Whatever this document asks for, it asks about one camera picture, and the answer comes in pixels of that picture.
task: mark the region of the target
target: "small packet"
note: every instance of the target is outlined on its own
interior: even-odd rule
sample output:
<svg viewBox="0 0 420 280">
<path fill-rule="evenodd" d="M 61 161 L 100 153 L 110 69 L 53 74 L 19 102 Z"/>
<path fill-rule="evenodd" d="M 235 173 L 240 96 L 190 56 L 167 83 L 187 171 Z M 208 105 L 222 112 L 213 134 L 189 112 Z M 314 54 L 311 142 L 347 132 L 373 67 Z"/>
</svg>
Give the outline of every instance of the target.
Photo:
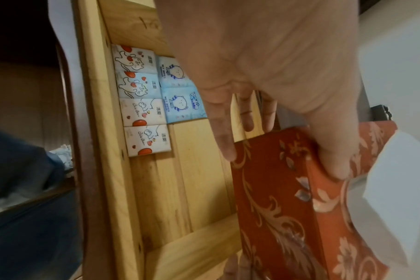
<svg viewBox="0 0 420 280">
<path fill-rule="evenodd" d="M 155 53 L 141 48 L 112 45 L 114 70 L 157 74 Z"/>
<path fill-rule="evenodd" d="M 125 127 L 124 131 L 129 157 L 172 150 L 167 125 Z"/>
<path fill-rule="evenodd" d="M 155 74 L 117 72 L 119 98 L 161 99 L 158 76 Z"/>
<path fill-rule="evenodd" d="M 194 86 L 190 78 L 185 74 L 178 61 L 171 57 L 157 56 L 159 65 L 159 82 L 163 88 L 191 87 Z"/>
<path fill-rule="evenodd" d="M 201 97 L 195 87 L 163 88 L 162 97 L 168 124 L 207 117 Z"/>
<path fill-rule="evenodd" d="M 165 125 L 162 99 L 120 98 L 124 126 Z"/>
</svg>

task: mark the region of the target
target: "tissue box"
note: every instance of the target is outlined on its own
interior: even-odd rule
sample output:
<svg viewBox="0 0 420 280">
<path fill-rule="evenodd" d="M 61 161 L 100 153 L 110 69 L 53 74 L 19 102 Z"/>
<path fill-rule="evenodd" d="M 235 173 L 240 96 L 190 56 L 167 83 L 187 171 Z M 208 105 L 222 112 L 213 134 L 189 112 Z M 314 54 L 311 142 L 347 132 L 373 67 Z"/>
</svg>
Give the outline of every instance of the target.
<svg viewBox="0 0 420 280">
<path fill-rule="evenodd" d="M 124 126 L 165 125 L 162 99 L 120 98 Z"/>
<path fill-rule="evenodd" d="M 112 45 L 115 71 L 157 74 L 153 51 L 141 48 Z"/>
<path fill-rule="evenodd" d="M 119 98 L 162 98 L 156 74 L 117 72 L 116 85 Z"/>
<path fill-rule="evenodd" d="M 124 132 L 130 157 L 172 150 L 167 125 L 124 127 Z"/>
<path fill-rule="evenodd" d="M 162 97 L 169 124 L 207 117 L 201 97 L 195 87 L 163 88 Z"/>
<path fill-rule="evenodd" d="M 350 179 L 368 173 L 396 125 L 360 124 Z M 242 248 L 264 279 L 381 280 L 388 268 L 354 228 L 350 180 L 333 181 L 306 128 L 236 143 L 232 163 Z"/>
<path fill-rule="evenodd" d="M 171 57 L 157 56 L 159 82 L 163 88 L 191 87 L 193 82 L 182 70 L 178 61 Z"/>
</svg>

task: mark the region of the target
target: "dark brown wood edge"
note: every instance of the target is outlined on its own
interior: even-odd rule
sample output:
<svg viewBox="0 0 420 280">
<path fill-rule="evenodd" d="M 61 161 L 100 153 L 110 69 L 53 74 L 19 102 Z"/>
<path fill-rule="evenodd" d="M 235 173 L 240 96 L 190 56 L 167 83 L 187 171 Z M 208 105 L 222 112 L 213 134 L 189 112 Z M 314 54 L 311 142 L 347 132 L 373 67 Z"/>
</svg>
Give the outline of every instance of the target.
<svg viewBox="0 0 420 280">
<path fill-rule="evenodd" d="M 84 280 L 117 279 L 88 67 L 77 0 L 48 0 L 70 121 L 84 234 Z"/>
</svg>

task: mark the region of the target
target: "white flower print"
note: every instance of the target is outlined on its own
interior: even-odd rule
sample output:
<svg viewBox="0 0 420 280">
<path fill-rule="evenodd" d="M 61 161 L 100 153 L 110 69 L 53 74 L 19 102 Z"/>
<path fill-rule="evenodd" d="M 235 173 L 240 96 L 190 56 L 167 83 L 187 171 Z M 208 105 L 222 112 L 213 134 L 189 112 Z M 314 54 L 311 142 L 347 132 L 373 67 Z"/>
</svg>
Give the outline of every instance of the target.
<svg viewBox="0 0 420 280">
<path fill-rule="evenodd" d="M 333 269 L 333 273 L 340 275 L 342 280 L 354 280 L 354 265 L 358 251 L 345 237 L 340 238 L 339 243 L 341 254 L 338 255 L 339 263 Z"/>
</svg>

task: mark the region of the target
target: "drawer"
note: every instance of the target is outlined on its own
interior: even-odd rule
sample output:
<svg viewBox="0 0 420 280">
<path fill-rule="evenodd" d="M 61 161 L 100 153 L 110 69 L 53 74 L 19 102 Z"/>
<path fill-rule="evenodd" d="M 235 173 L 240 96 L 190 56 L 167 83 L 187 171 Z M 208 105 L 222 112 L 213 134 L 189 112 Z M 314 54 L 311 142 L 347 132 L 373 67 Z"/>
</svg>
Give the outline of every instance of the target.
<svg viewBox="0 0 420 280">
<path fill-rule="evenodd" d="M 207 119 L 168 125 L 172 151 L 129 158 L 111 44 L 173 56 L 154 8 L 126 0 L 79 0 L 82 39 L 120 280 L 216 279 L 241 250 L 230 163 Z M 233 98 L 236 141 L 244 132 Z"/>
</svg>

